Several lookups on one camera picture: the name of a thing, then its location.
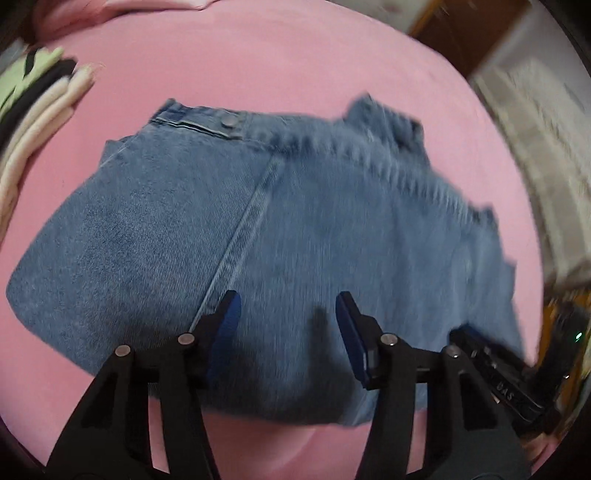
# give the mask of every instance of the metal screw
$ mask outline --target metal screw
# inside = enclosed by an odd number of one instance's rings
[[[445,348],[445,353],[453,358],[457,358],[462,354],[462,350],[456,345],[448,345]]]
[[[119,345],[115,349],[115,355],[117,355],[117,356],[129,355],[130,352],[131,352],[131,348],[129,347],[129,345]]]
[[[384,333],[379,339],[384,345],[394,346],[398,343],[398,337],[393,333]]]
[[[195,341],[195,337],[192,333],[184,333],[180,337],[178,337],[178,342],[181,345],[191,345]]]

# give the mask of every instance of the blue denim jeans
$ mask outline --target blue denim jeans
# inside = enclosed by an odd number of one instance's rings
[[[353,425],[371,419],[376,393],[353,377],[339,292],[412,346],[439,351],[468,322],[519,352],[513,288],[491,212],[433,173],[418,123],[365,96],[335,121],[169,100],[107,143],[7,296],[30,331],[94,374],[117,345],[186,332],[236,290],[229,368],[204,405]]]

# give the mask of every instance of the metal button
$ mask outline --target metal button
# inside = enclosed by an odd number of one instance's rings
[[[238,117],[231,113],[222,117],[222,125],[227,128],[234,128],[238,124]]]

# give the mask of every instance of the black clamp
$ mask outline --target black clamp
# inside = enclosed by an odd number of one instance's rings
[[[337,297],[336,316],[355,377],[380,389],[356,480],[530,477],[504,409],[458,346],[414,349],[361,314],[349,292]],[[428,388],[426,451],[423,468],[407,475],[417,383]]]
[[[240,296],[228,291],[192,333],[143,352],[117,347],[62,431],[47,462],[47,477],[219,480],[197,390],[207,388],[228,360],[240,315]],[[151,463],[149,383],[158,384],[170,474]]]

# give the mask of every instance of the blue gripper pad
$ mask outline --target blue gripper pad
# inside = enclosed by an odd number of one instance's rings
[[[343,291],[336,297],[335,310],[336,321],[339,324],[353,374],[357,380],[366,385],[369,382],[367,350],[355,323],[355,318],[360,318],[361,314],[348,291]]]
[[[223,319],[217,329],[209,351],[209,361],[207,369],[207,381],[211,382],[220,375],[228,366],[230,361],[230,349],[232,347],[232,338],[236,333],[238,321],[242,313],[242,300],[238,292],[228,290],[223,296],[220,306],[222,307],[229,301],[226,311],[223,313]]]

